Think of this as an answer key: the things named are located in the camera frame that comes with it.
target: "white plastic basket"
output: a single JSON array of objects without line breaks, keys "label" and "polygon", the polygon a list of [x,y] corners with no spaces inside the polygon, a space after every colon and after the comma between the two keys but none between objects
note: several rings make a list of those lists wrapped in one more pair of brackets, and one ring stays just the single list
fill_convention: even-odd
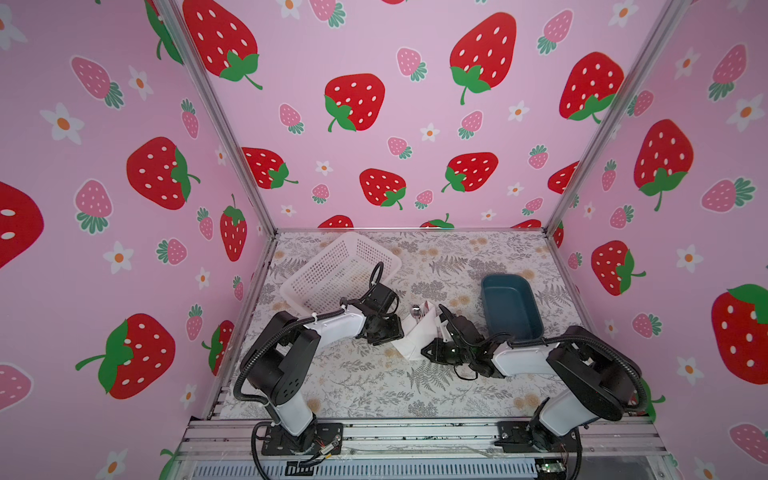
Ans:
[{"label": "white plastic basket", "polygon": [[280,295],[302,315],[332,312],[339,308],[341,297],[359,298],[368,291],[378,262],[384,262],[384,284],[402,266],[397,255],[373,240],[345,233],[283,282]]}]

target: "strawberry pattern wall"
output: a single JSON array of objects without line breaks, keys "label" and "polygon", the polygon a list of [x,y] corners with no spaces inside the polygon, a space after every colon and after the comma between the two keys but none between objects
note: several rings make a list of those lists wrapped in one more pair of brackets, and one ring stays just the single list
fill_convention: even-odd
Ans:
[{"label": "strawberry pattern wall", "polygon": [[685,478],[768,478],[767,16],[691,5],[563,219],[558,253]]},{"label": "strawberry pattern wall", "polygon": [[152,1],[0,3],[0,477],[167,478],[266,236]]}]

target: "white flower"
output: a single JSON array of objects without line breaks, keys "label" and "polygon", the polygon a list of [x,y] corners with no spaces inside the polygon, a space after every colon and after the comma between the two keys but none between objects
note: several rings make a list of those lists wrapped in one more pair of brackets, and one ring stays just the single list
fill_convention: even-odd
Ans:
[{"label": "white flower", "polygon": [[688,360],[677,357],[677,363],[680,364],[680,368],[677,369],[679,376],[684,376],[688,379],[688,383],[696,385],[696,379],[704,378],[704,374],[701,370],[696,368],[696,359],[691,357]]},{"label": "white flower", "polygon": [[27,42],[27,38],[18,28],[11,24],[11,20],[11,7],[0,4],[0,25],[4,27],[0,28],[0,48],[3,50],[11,49],[11,40],[20,41],[21,43]]},{"label": "white flower", "polygon": [[197,389],[197,385],[190,385],[187,384],[187,388],[184,389],[184,394],[179,399],[179,402],[182,402],[184,404],[184,410],[187,409],[187,407],[190,405],[190,403],[194,402],[195,396],[194,391]]},{"label": "white flower", "polygon": [[51,128],[51,136],[54,140],[61,140],[62,138],[68,138],[72,140],[72,143],[80,144],[80,134],[78,130],[81,130],[85,123],[79,118],[69,116],[67,108],[62,103],[56,104],[56,112],[50,110],[40,110],[40,115],[53,127]]},{"label": "white flower", "polygon": [[200,267],[200,274],[195,275],[194,279],[197,280],[199,290],[202,290],[204,286],[210,286],[210,272],[206,272],[203,267]]},{"label": "white flower", "polygon": [[147,100],[147,95],[153,94],[152,87],[149,86],[147,83],[147,72],[146,71],[136,71],[135,68],[128,65],[128,70],[131,72],[131,79],[128,81],[128,84],[131,86],[131,88],[135,88],[136,90],[139,90],[139,95],[141,96],[141,100]]},{"label": "white flower", "polygon": [[116,475],[120,475],[125,470],[123,460],[125,460],[126,453],[128,453],[128,449],[120,453],[109,452],[107,464],[96,474],[96,480],[112,480]]},{"label": "white flower", "polygon": [[620,27],[624,27],[627,24],[627,19],[630,15],[633,15],[640,7],[632,5],[634,0],[624,0],[622,3],[614,3],[614,16],[611,17],[611,21],[608,22],[608,26],[619,24]]},{"label": "white flower", "polygon": [[333,171],[333,169],[329,165],[329,162],[326,162],[326,161],[325,162],[315,161],[315,163],[317,164],[317,168],[315,169],[315,172],[320,172],[321,174],[323,174],[326,177],[328,176],[328,172],[332,172]]},{"label": "white flower", "polygon": [[429,140],[429,141],[435,141],[435,137],[437,137],[437,134],[440,133],[440,130],[435,128],[435,125],[430,123],[427,125],[427,128],[422,128],[422,141]]},{"label": "white flower", "polygon": [[520,100],[520,103],[509,108],[509,118],[507,120],[523,121],[523,115],[527,114],[529,110],[531,109],[525,106],[525,102]]},{"label": "white flower", "polygon": [[694,245],[689,245],[686,250],[678,248],[677,256],[680,258],[677,261],[677,268],[684,266],[691,273],[695,271],[696,264],[701,263],[701,260],[704,260],[704,257],[701,255],[696,255],[696,247]]},{"label": "white flower", "polygon": [[674,66],[677,67],[677,72],[674,74],[674,79],[677,80],[683,75],[690,77],[690,73],[694,68],[694,63],[696,63],[696,60],[698,60],[700,56],[701,53],[694,53],[693,47],[688,48],[688,51],[685,52],[685,56],[674,63]]},{"label": "white flower", "polygon": [[725,121],[727,124],[736,124],[738,131],[745,131],[746,126],[750,124],[752,120],[765,117],[766,112],[760,108],[760,103],[763,101],[763,94],[757,95],[750,101],[746,101],[743,98],[736,102],[736,113],[728,117]]},{"label": "white flower", "polygon": [[103,255],[104,260],[112,264],[112,274],[116,274],[120,271],[120,269],[130,270],[131,257],[134,255],[134,249],[124,249],[120,242],[115,242],[112,250],[113,251],[107,252]]}]

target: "pink wallpaper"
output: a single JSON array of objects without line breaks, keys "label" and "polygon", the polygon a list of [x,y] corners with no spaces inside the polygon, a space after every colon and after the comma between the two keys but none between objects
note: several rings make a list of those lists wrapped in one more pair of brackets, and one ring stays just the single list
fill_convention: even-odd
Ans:
[{"label": "pink wallpaper", "polygon": [[768,478],[765,18],[690,6],[563,220],[559,253],[689,480]]},{"label": "pink wallpaper", "polygon": [[541,226],[663,0],[177,0],[278,227]]},{"label": "pink wallpaper", "polygon": [[163,478],[266,237],[150,4],[0,21],[0,476]]}]

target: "red strawberry print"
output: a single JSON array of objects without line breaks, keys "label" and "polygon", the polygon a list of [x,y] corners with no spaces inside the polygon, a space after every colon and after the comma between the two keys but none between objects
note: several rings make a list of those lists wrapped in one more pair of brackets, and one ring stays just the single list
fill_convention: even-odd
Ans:
[{"label": "red strawberry print", "polygon": [[232,204],[224,209],[219,220],[221,240],[230,261],[237,262],[243,254],[245,239],[248,236],[247,228],[243,211],[235,206],[235,196],[232,194]]},{"label": "red strawberry print", "polygon": [[294,135],[301,135],[304,132],[301,115],[288,104],[280,105],[280,123],[288,127],[288,131]]},{"label": "red strawberry print", "polygon": [[427,76],[427,64],[422,61],[422,55],[411,48],[400,48],[397,51],[397,66],[404,77],[411,81],[421,81]]},{"label": "red strawberry print", "polygon": [[84,232],[95,235],[109,227],[107,217],[112,215],[112,200],[100,181],[86,180],[74,195],[74,206],[80,210],[75,219]]},{"label": "red strawberry print", "polygon": [[120,85],[110,82],[107,71],[93,60],[74,55],[70,59],[74,76],[83,84],[88,92],[96,100],[103,100],[109,108],[120,110],[125,104]]},{"label": "red strawberry print", "polygon": [[248,76],[259,67],[259,47],[248,27],[214,0],[184,0],[181,8],[206,70],[229,81],[245,77],[261,90]]},{"label": "red strawberry print", "polygon": [[672,120],[658,121],[645,135],[634,165],[634,184],[649,197],[674,190],[694,162],[694,147]]},{"label": "red strawberry print", "polygon": [[13,363],[0,362],[0,412],[26,399],[33,384],[27,372]]},{"label": "red strawberry print", "polygon": [[104,359],[98,381],[113,399],[129,399],[160,378],[174,362],[176,343],[157,320],[145,313],[128,317],[109,334],[106,353],[74,366],[80,370]]},{"label": "red strawberry print", "polygon": [[710,100],[718,101],[725,98],[734,88],[733,83],[738,80],[746,70],[746,45],[734,45],[728,53],[720,60],[717,67],[712,72],[712,82],[710,85]]},{"label": "red strawberry print", "polygon": [[739,177],[736,181],[721,180],[714,184],[702,197],[701,206],[707,210],[724,214],[733,207],[743,207],[753,199],[757,187],[752,181]]},{"label": "red strawberry print", "polygon": [[0,182],[0,268],[31,247],[43,233],[43,226],[35,201]]},{"label": "red strawberry print", "polygon": [[210,350],[208,353],[208,366],[214,375],[219,374],[219,367],[221,367],[221,362],[224,360],[234,328],[235,325],[231,321],[224,320],[210,338],[210,346],[206,345],[205,340],[203,340],[203,348]]},{"label": "red strawberry print", "polygon": [[712,304],[712,328],[726,368],[749,383],[768,383],[768,290],[728,289]]},{"label": "red strawberry print", "polygon": [[344,215],[335,215],[328,220],[322,222],[317,228],[354,228],[352,221],[349,217]]},{"label": "red strawberry print", "polygon": [[200,131],[200,123],[197,122],[195,113],[192,102],[189,101],[189,98],[185,98],[181,102],[181,122],[193,139],[197,138],[197,132]]},{"label": "red strawberry print", "polygon": [[568,32],[571,30],[571,23],[574,21],[573,10],[566,8],[558,13],[544,25],[544,35],[538,39],[538,53],[540,55],[549,55],[549,53],[558,47],[558,43],[565,40]]},{"label": "red strawberry print", "polygon": [[584,120],[609,106],[624,81],[624,71],[605,53],[593,51],[578,61],[571,70],[560,97],[560,116],[568,120]]},{"label": "red strawberry print", "polygon": [[298,184],[298,181],[288,180],[288,165],[273,151],[266,148],[243,147],[245,159],[248,161],[256,185],[269,190],[280,188],[285,182]]},{"label": "red strawberry print", "polygon": [[624,242],[613,240],[592,252],[592,271],[605,290],[619,296],[629,290],[633,276],[645,276],[634,271],[634,257]]},{"label": "red strawberry print", "polygon": [[406,181],[399,175],[384,170],[369,168],[360,174],[360,187],[371,204],[377,207],[400,206],[400,200],[406,195]]},{"label": "red strawberry print", "polygon": [[464,87],[460,104],[464,104],[467,89],[478,94],[491,90],[509,73],[518,26],[515,18],[499,12],[486,18],[458,41],[451,51],[453,81]]},{"label": "red strawberry print", "polygon": [[384,102],[384,84],[370,73],[344,75],[326,85],[326,111],[333,124],[345,130],[363,131],[371,128]]},{"label": "red strawberry print", "polygon": [[413,150],[408,146],[408,142],[402,138],[390,137],[386,141],[387,147],[389,147],[389,153],[400,157],[402,159],[410,158],[413,155]]},{"label": "red strawberry print", "polygon": [[483,185],[491,177],[498,166],[498,157],[491,152],[463,154],[453,157],[445,170],[445,185],[441,193],[449,186],[457,192],[472,192]]},{"label": "red strawberry print", "polygon": [[134,190],[168,210],[178,210],[189,200],[190,178],[200,183],[187,172],[187,159],[166,137],[141,145],[128,157],[126,171]]},{"label": "red strawberry print", "polygon": [[462,140],[469,140],[475,136],[475,132],[480,130],[481,126],[482,112],[480,110],[473,111],[462,120],[462,126],[458,130],[458,137]]},{"label": "red strawberry print", "polygon": [[751,423],[742,423],[728,433],[734,445],[763,465],[768,465],[768,432]]},{"label": "red strawberry print", "polygon": [[562,195],[565,192],[568,183],[571,181],[571,178],[574,176],[577,165],[578,162],[576,161],[552,174],[547,181],[547,188],[556,194]]}]

